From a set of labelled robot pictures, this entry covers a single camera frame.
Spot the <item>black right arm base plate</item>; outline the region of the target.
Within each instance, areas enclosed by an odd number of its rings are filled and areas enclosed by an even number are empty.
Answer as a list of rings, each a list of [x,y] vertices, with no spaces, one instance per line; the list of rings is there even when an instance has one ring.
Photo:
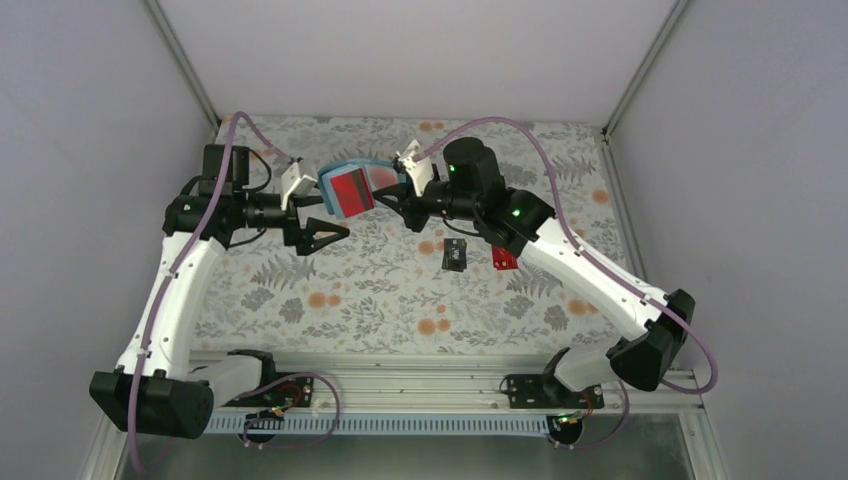
[[[605,406],[600,385],[571,391],[557,380],[541,374],[506,375],[498,391],[507,396],[511,409],[601,409]]]

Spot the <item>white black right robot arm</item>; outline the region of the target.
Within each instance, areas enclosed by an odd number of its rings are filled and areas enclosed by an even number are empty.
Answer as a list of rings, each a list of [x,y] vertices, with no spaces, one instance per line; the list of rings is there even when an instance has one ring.
[[[419,232],[429,218],[470,221],[486,243],[554,276],[593,305],[618,332],[608,347],[565,347],[546,367],[544,399],[565,407],[581,390],[620,380],[656,390],[687,338],[694,300],[685,291],[650,286],[562,225],[563,214],[527,191],[507,186],[495,152],[473,137],[443,150],[447,176],[412,142],[394,162],[405,179],[374,192],[376,201]]]

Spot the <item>white card with red circle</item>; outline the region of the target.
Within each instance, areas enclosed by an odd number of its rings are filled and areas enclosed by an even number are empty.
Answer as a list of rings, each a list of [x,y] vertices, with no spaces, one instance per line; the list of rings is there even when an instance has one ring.
[[[398,173],[392,167],[369,165],[366,168],[368,182],[372,191],[401,183]]]

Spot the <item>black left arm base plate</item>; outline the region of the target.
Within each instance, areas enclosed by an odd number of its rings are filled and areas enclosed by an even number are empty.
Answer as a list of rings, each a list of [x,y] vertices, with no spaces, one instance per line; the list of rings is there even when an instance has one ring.
[[[313,377],[288,380],[258,395],[231,400],[225,406],[265,409],[307,408],[311,405],[314,383]]]

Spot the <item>black credit card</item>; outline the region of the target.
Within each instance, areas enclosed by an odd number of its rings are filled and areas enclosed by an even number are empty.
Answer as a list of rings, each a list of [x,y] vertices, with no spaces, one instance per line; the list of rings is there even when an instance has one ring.
[[[443,240],[443,260],[441,268],[446,271],[463,272],[467,268],[467,241],[462,238]]]

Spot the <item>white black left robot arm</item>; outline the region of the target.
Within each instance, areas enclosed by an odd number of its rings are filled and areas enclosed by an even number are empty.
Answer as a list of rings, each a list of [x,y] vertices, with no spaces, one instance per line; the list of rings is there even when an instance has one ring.
[[[208,144],[202,171],[168,205],[154,285],[126,350],[110,371],[94,373],[89,394],[120,431],[195,439],[222,406],[260,408],[276,419],[312,402],[313,380],[283,375],[271,353],[236,349],[210,366],[192,369],[190,346],[212,277],[236,231],[279,230],[297,255],[311,255],[349,236],[324,220],[301,221],[301,207],[321,203],[314,180],[301,174],[283,194],[250,186],[246,146]]]

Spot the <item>red credit card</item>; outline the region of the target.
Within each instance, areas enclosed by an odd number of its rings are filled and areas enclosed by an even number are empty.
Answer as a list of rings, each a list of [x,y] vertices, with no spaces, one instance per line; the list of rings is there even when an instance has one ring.
[[[492,246],[492,263],[496,270],[504,271],[504,270],[517,270],[518,269],[518,261],[517,258],[512,255],[508,250]]]

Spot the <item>blue card holder wallet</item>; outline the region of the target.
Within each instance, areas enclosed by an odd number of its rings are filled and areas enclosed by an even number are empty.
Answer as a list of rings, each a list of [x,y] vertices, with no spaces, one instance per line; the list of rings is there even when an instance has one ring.
[[[327,213],[347,219],[376,207],[373,192],[406,180],[390,161],[350,158],[318,170],[318,187]]]

